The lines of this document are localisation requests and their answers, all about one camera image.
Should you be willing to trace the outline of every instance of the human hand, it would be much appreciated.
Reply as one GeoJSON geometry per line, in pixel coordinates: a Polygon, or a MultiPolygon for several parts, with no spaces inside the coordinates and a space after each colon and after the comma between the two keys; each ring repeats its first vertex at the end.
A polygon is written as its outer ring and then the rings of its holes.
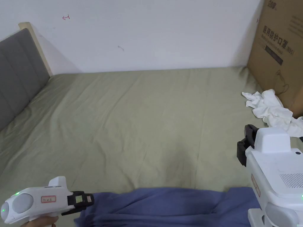
{"type": "Polygon", "coordinates": [[[45,227],[48,225],[51,225],[52,227],[56,227],[55,222],[59,219],[59,217],[40,217],[37,219],[34,219],[30,222],[26,222],[20,227],[45,227]]]}

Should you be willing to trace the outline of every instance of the red label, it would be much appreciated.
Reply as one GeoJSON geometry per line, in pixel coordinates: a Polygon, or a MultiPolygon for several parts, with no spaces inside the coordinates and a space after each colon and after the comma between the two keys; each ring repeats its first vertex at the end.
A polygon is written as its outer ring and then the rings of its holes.
{"type": "Polygon", "coordinates": [[[56,202],[56,196],[42,196],[41,202],[42,203],[56,202]]]}
{"type": "Polygon", "coordinates": [[[254,175],[251,175],[251,181],[252,181],[252,183],[253,183],[253,185],[254,185],[254,187],[256,189],[256,192],[257,192],[258,196],[260,197],[261,196],[261,191],[259,189],[259,186],[258,186],[255,178],[254,178],[254,175]]]}

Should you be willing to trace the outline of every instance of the blue blanket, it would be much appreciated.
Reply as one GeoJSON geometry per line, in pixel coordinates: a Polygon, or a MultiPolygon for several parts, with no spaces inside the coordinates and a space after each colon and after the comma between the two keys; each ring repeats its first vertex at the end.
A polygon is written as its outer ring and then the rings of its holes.
{"type": "Polygon", "coordinates": [[[75,219],[90,226],[250,227],[248,209],[259,208],[251,188],[214,192],[181,188],[137,189],[130,193],[96,193],[95,204],[75,219]]]}

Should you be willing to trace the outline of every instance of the black mount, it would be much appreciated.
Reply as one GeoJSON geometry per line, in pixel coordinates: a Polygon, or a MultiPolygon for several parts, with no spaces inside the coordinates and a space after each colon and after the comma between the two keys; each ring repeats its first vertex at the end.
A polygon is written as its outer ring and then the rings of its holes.
{"type": "Polygon", "coordinates": [[[86,210],[87,207],[92,206],[95,202],[93,194],[84,193],[83,191],[72,192],[71,196],[67,196],[68,205],[74,205],[75,208],[67,212],[63,212],[61,215],[68,215],[86,210]]]}
{"type": "Polygon", "coordinates": [[[258,128],[252,124],[245,125],[244,134],[245,138],[237,142],[237,158],[240,163],[246,167],[246,155],[245,151],[249,146],[255,148],[255,140],[258,128]]]}

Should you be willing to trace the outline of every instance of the finger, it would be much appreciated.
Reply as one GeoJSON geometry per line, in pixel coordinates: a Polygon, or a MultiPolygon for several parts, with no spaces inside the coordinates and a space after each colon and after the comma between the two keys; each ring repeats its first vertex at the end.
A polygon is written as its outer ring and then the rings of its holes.
{"type": "Polygon", "coordinates": [[[58,216],[57,217],[48,217],[48,216],[40,217],[40,218],[37,218],[37,219],[29,222],[26,227],[45,227],[47,225],[54,224],[58,220],[58,218],[59,218],[58,216]]]}

